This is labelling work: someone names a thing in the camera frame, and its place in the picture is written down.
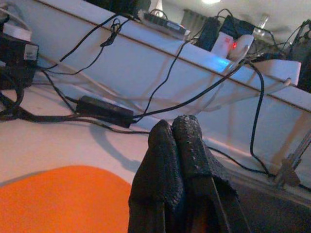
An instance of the power adapter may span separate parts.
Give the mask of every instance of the power adapter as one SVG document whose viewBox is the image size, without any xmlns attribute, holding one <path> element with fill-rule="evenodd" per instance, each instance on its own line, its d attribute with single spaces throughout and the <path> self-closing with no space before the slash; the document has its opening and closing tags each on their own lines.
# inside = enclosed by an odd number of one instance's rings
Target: power adapter
<svg viewBox="0 0 311 233">
<path fill-rule="evenodd" d="M 77 101 L 76 112 L 97 115 L 99 120 L 124 128 L 129 128 L 133 123 L 133 111 L 88 96 L 83 96 Z"/>
</svg>

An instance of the orange cushion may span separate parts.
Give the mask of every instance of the orange cushion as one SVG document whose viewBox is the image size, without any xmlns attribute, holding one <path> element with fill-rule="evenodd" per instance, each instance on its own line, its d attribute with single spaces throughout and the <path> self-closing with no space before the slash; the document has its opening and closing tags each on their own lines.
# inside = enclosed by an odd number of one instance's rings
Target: orange cushion
<svg viewBox="0 0 311 233">
<path fill-rule="evenodd" d="M 0 232 L 126 233 L 130 190 L 99 168 L 43 172 L 0 188 Z"/>
</svg>

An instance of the wall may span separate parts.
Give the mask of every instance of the wall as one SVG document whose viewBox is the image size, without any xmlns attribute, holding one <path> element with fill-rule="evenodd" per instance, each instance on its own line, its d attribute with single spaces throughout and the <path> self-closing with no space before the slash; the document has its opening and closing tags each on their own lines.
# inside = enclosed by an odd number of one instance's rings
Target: wall
<svg viewBox="0 0 311 233">
<path fill-rule="evenodd" d="M 181 23 L 184 17 L 184 9 L 163 0 L 163 11 L 167 14 L 169 20 L 175 23 Z"/>
<path fill-rule="evenodd" d="M 34 0 L 16 1 L 16 3 L 22 9 L 26 21 L 33 28 L 33 40 L 40 45 L 40 52 L 54 59 L 62 57 L 83 35 L 94 27 L 93 24 L 85 20 Z M 149 29 L 141 28 L 141 31 L 137 32 L 137 34 L 143 38 L 149 31 Z M 86 66 L 97 55 L 99 45 L 108 36 L 109 31 L 105 29 L 96 31 L 72 56 L 66 59 L 66 63 L 76 68 Z M 168 37 L 159 33 L 157 40 L 161 38 Z M 163 41 L 164 47 L 176 46 L 175 40 Z M 165 52 L 120 35 L 112 46 L 104 49 L 104 53 L 98 62 L 86 70 L 86 73 L 119 91 L 124 96 L 147 97 L 154 87 L 161 80 L 165 79 L 172 60 L 173 57 Z M 250 80 L 249 77 L 245 78 L 251 83 L 254 80 L 252 72 L 249 73 L 249 76 L 253 78 Z M 73 79 L 70 76 L 63 78 L 66 81 Z M 218 79 L 217 75 L 198 65 L 185 60 L 178 60 L 169 81 L 157 92 L 156 97 L 168 98 L 179 102 L 185 101 Z M 74 98 L 82 95 L 79 90 L 73 89 L 69 85 L 63 85 L 61 88 Z M 89 88 L 102 95 L 94 86 L 89 85 Z M 212 91 L 205 95 L 201 103 L 208 101 L 214 92 Z M 230 99 L 233 94 L 245 92 L 257 93 L 254 89 L 245 85 L 227 80 L 218 97 Z M 224 106 L 218 111 L 201 113 L 198 115 L 198 119 L 202 126 L 205 140 L 209 145 L 230 153 L 247 166 L 260 169 L 256 161 L 248 154 L 257 102 L 258 98 L 240 101 Z M 159 108 L 163 108 L 163 106 L 153 102 L 150 110 Z M 177 115 L 187 113 L 187 111 L 188 109 L 183 108 L 180 111 L 158 115 L 158 117 L 174 118 Z M 157 119 L 153 120 L 153 123 L 148 123 L 148 119 L 145 119 L 145 121 L 141 122 L 141 126 L 151 128 L 154 122 L 157 121 Z M 258 122 L 255 152 L 268 163 L 270 168 L 275 168 L 275 166 L 280 164 L 284 156 L 298 146 L 310 128 L 310 112 L 301 110 L 276 98 L 266 96 Z M 311 186 L 309 164 L 311 164 L 310 149 L 306 151 L 298 172 L 302 181 L 306 185 Z"/>
</svg>

